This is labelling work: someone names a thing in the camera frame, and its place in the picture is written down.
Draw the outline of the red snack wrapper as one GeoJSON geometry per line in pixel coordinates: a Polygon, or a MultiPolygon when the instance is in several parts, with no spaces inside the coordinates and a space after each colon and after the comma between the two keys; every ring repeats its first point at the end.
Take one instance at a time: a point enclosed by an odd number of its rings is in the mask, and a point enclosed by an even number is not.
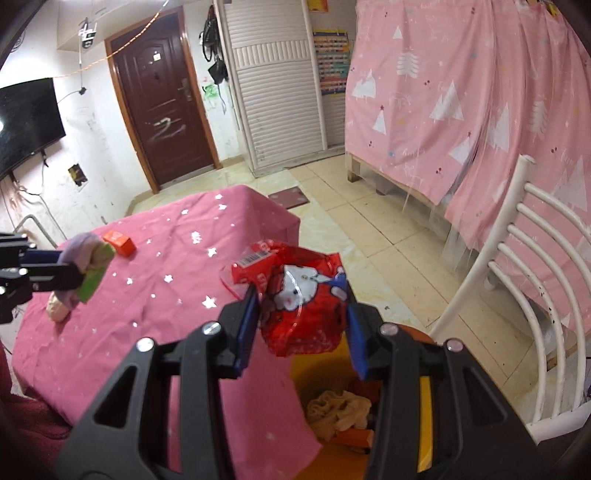
{"type": "Polygon", "coordinates": [[[259,241],[229,265],[225,282],[256,286],[260,333],[277,357],[329,353],[341,343],[348,279],[338,253],[259,241]]]}

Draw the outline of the pink tree pattern curtain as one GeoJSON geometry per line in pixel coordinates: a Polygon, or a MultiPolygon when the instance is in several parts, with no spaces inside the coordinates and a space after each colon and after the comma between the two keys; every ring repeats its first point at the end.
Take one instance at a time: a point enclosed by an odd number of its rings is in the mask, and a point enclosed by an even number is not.
{"type": "Polygon", "coordinates": [[[360,1],[346,151],[423,196],[479,250],[520,155],[530,181],[590,217],[590,57],[525,1],[360,1]]]}

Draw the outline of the wooden bed frame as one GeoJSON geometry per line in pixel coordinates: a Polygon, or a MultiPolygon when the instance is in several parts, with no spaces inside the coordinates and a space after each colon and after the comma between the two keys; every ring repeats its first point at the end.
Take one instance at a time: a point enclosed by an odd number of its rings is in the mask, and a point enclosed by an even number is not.
{"type": "Polygon", "coordinates": [[[403,207],[413,204],[426,212],[433,212],[438,217],[443,218],[445,216],[446,209],[443,205],[435,205],[416,188],[391,179],[365,160],[356,157],[356,155],[346,152],[345,166],[349,182],[355,183],[364,180],[379,195],[392,196],[394,199],[400,200],[403,207]]]}

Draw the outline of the white tissue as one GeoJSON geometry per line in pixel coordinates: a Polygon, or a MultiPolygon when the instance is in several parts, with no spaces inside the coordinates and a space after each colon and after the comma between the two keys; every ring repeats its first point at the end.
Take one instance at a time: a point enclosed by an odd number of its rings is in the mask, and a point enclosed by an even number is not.
{"type": "Polygon", "coordinates": [[[328,442],[339,431],[366,429],[371,409],[372,402],[365,397],[328,390],[308,402],[305,418],[315,436],[328,442]]]}

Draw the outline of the colourful wall poster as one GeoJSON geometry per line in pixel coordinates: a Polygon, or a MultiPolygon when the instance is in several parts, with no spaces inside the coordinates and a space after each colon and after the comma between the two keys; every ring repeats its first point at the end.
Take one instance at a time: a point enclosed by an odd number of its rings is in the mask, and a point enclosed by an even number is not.
{"type": "Polygon", "coordinates": [[[348,33],[344,30],[315,30],[312,36],[322,96],[345,93],[351,62],[348,33]]]}

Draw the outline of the purple green sock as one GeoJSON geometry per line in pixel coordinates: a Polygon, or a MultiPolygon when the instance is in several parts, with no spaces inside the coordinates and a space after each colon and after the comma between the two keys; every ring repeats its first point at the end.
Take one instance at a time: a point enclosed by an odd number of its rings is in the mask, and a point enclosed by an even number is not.
{"type": "Polygon", "coordinates": [[[94,295],[111,263],[115,249],[93,232],[72,238],[63,248],[58,263],[75,265],[82,274],[82,283],[76,288],[55,291],[59,302],[68,310],[79,303],[86,304],[94,295]]]}

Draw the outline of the pink star tablecloth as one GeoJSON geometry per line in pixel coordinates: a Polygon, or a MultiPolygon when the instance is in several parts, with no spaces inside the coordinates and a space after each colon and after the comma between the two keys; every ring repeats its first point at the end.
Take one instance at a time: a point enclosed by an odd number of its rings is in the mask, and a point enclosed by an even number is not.
{"type": "MultiPolygon", "coordinates": [[[[12,366],[27,393],[75,423],[116,366],[143,337],[185,338],[233,301],[221,271],[266,240],[297,244],[300,220],[245,185],[208,191],[111,224],[135,254],[117,257],[99,289],[63,323],[48,298],[27,305],[12,366]]],[[[249,367],[221,383],[226,431],[240,479],[291,479],[321,446],[304,420],[290,360],[256,338],[249,367]]]]}

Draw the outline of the white louvered wardrobe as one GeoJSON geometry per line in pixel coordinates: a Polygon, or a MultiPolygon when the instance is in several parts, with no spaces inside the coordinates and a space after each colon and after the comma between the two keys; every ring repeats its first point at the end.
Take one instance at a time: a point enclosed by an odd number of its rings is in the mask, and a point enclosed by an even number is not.
{"type": "Polygon", "coordinates": [[[247,163],[256,177],[345,151],[345,93],[322,96],[315,30],[344,30],[351,57],[353,1],[214,4],[247,163]]]}

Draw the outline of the cream rolled sock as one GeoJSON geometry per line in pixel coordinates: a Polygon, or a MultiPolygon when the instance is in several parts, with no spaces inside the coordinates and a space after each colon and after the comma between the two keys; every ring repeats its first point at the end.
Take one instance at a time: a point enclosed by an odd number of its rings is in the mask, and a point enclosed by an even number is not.
{"type": "Polygon", "coordinates": [[[72,310],[71,299],[68,295],[52,292],[46,305],[46,313],[54,323],[64,322],[72,310]]]}

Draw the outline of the dark brown door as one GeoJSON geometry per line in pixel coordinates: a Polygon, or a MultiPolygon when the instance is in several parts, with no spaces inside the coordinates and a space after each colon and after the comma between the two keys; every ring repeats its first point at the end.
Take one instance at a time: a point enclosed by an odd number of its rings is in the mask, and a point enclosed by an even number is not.
{"type": "Polygon", "coordinates": [[[221,168],[180,7],[105,40],[116,99],[152,192],[221,168]]]}

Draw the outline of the long orange box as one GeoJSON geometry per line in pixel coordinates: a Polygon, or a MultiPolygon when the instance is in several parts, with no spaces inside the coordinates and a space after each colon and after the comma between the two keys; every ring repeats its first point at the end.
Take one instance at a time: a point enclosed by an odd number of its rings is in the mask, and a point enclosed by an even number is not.
{"type": "Polygon", "coordinates": [[[373,446],[375,432],[370,429],[351,428],[339,431],[329,441],[332,444],[359,450],[370,450],[373,446]]]}

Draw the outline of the yellow wooden folding chair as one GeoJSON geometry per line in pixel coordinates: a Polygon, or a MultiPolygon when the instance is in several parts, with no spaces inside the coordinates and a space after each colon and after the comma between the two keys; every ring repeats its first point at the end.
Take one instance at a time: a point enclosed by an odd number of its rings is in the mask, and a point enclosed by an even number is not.
{"type": "Polygon", "coordinates": [[[33,214],[24,216],[13,228],[14,233],[24,233],[30,235],[33,239],[44,241],[51,245],[54,249],[58,247],[58,244],[54,238],[50,235],[48,230],[42,225],[40,220],[33,214]]]}

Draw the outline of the short orange box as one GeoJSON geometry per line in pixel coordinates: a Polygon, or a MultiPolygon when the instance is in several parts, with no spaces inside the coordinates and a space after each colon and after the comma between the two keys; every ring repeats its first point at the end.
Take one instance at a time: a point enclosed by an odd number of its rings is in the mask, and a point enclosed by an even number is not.
{"type": "Polygon", "coordinates": [[[101,238],[122,257],[129,258],[136,252],[136,246],[132,239],[121,232],[110,230],[103,233],[101,238]]]}

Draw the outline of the yellow trash bin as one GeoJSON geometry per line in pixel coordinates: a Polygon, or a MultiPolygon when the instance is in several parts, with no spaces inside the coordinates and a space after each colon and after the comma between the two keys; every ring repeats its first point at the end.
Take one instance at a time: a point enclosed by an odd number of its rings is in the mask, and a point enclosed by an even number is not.
{"type": "Polygon", "coordinates": [[[329,353],[297,355],[291,378],[322,448],[297,477],[363,479],[377,433],[383,384],[356,375],[345,339],[329,353]]]}

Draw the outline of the wall mounted black television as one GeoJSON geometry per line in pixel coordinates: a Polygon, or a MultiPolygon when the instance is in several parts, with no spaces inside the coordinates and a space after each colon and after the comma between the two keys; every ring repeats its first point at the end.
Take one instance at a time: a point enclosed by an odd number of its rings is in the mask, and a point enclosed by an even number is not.
{"type": "Polygon", "coordinates": [[[0,90],[1,178],[66,133],[52,78],[3,87],[0,90]]]}

